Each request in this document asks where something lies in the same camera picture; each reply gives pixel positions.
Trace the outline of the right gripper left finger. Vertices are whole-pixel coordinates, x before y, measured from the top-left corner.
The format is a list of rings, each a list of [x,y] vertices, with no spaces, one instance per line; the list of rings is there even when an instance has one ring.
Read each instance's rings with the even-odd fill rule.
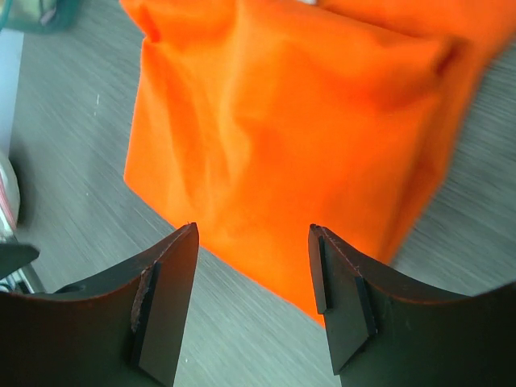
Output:
[[[2,385],[172,385],[198,249],[189,223],[55,293],[3,293]]]

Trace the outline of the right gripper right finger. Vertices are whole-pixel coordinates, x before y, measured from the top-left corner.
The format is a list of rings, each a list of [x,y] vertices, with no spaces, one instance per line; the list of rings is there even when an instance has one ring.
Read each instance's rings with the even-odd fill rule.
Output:
[[[342,385],[514,385],[514,283],[472,297],[446,291],[317,225],[309,253],[317,311]]]

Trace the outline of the orange t shirt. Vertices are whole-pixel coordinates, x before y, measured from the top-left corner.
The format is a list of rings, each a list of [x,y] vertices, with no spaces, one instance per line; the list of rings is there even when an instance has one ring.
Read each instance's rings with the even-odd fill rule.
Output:
[[[125,1],[143,33],[124,180],[317,322],[307,236],[383,263],[443,183],[512,1]]]

